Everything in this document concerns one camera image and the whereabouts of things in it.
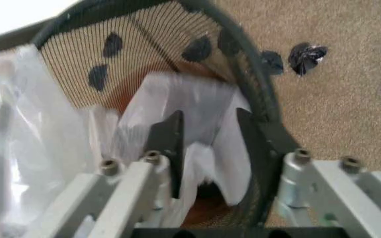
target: torn black piece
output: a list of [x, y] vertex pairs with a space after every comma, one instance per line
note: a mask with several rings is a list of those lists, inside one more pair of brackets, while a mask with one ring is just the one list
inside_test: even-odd
[[190, 62], [201, 62], [211, 54], [211, 42], [207, 36], [192, 41], [183, 51], [182, 57]]
[[288, 62], [299, 76], [303, 76], [308, 70], [316, 67], [326, 54], [327, 47], [310, 46], [304, 42], [292, 48]]
[[123, 48], [122, 38], [114, 32], [106, 38], [102, 56], [110, 58], [116, 56]]
[[241, 49], [232, 34], [223, 28], [218, 35], [217, 47], [225, 56], [235, 56]]
[[283, 74], [282, 57], [274, 51], [262, 51], [259, 55], [261, 67], [270, 75]]
[[93, 67], [89, 72], [89, 86], [101, 92], [104, 90], [107, 78], [107, 64]]

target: screw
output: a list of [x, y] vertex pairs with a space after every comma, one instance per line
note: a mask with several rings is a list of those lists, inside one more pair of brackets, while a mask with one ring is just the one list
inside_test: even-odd
[[311, 154], [305, 149], [295, 150], [295, 163], [298, 165], [305, 165], [311, 161]]
[[147, 151], [144, 155], [145, 161], [153, 165], [158, 165], [160, 163], [161, 153], [157, 150]]
[[103, 160], [99, 167], [105, 176], [114, 176], [119, 172], [119, 164], [116, 160]]
[[357, 158], [352, 156], [344, 156], [341, 158], [340, 167], [349, 174], [358, 174], [363, 168], [363, 164]]

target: beige carpet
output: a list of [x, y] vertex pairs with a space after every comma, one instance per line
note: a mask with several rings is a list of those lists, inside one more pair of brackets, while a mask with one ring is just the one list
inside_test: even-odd
[[[316, 159], [344, 155], [381, 170], [381, 0], [216, 0], [264, 50], [277, 51], [274, 77], [284, 123]], [[329, 47], [299, 78], [287, 57], [300, 42]], [[283, 225], [273, 216], [270, 225]]]

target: metal arm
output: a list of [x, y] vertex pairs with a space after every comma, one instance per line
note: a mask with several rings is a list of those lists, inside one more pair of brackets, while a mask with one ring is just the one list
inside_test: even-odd
[[381, 172], [362, 172], [355, 159], [315, 161], [301, 150], [285, 158], [278, 211], [292, 226], [343, 227], [351, 238], [381, 238]]

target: black plastic scrap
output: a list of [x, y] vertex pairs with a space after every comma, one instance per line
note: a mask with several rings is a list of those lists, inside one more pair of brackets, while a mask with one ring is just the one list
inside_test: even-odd
[[89, 86], [96, 89], [98, 92], [104, 90], [105, 80], [107, 78], [107, 64], [93, 67], [89, 72]]
[[123, 48], [122, 38], [114, 32], [106, 38], [102, 56], [110, 58], [116, 56]]
[[304, 42], [292, 48], [288, 62], [299, 76], [303, 76], [308, 70], [316, 67], [326, 54], [327, 47], [311, 46]]
[[183, 51], [182, 57], [190, 62], [201, 62], [211, 54], [211, 43], [207, 36], [195, 39]]
[[259, 54], [261, 67], [270, 75], [283, 74], [282, 57], [274, 51], [262, 51]]

